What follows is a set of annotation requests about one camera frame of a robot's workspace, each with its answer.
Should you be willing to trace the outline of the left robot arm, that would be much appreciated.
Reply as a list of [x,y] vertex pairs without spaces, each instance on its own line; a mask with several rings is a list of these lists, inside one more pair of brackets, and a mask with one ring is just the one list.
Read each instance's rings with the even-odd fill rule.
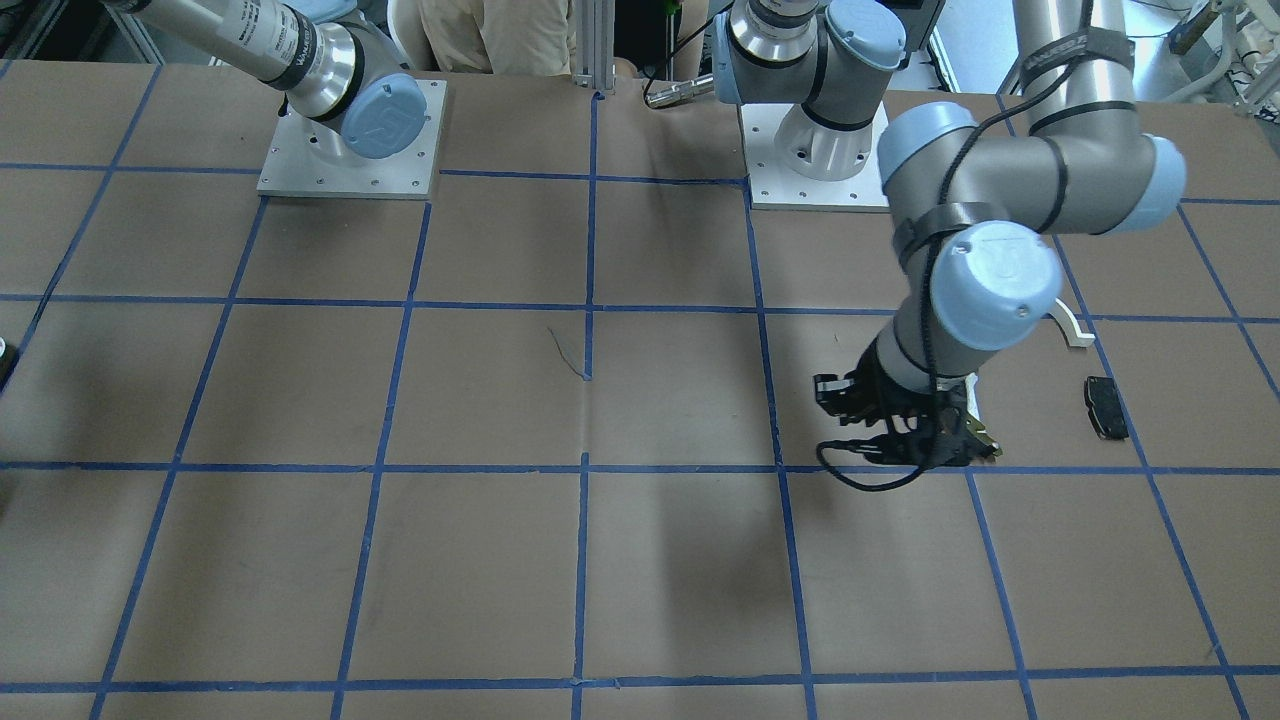
[[[826,441],[869,462],[963,468],[995,455],[966,416],[966,378],[1027,338],[1062,286],[1046,234],[1164,222],[1187,183],[1174,142],[1140,129],[1135,49],[1116,1],[1014,5],[1024,99],[986,120],[956,102],[892,119],[876,145],[892,247],[909,283],[895,316],[815,401],[872,439]],[[785,102],[778,142],[803,176],[855,174],[908,32],[878,1],[735,1],[712,23],[722,102]]]

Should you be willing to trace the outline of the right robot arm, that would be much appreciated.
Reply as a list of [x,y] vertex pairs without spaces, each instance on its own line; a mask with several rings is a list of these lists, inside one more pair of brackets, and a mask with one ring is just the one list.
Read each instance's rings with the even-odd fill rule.
[[407,58],[356,1],[108,1],[283,92],[367,159],[407,149],[428,100]]

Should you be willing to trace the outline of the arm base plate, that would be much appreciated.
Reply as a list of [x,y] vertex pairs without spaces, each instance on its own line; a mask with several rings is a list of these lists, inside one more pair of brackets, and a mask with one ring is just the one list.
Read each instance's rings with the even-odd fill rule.
[[887,213],[876,141],[888,124],[878,108],[855,133],[800,126],[794,104],[739,109],[751,205],[763,210]]
[[416,85],[428,109],[424,128],[406,149],[383,159],[360,156],[335,132],[288,110],[276,123],[260,172],[259,195],[429,200],[449,91],[443,79],[417,79]]

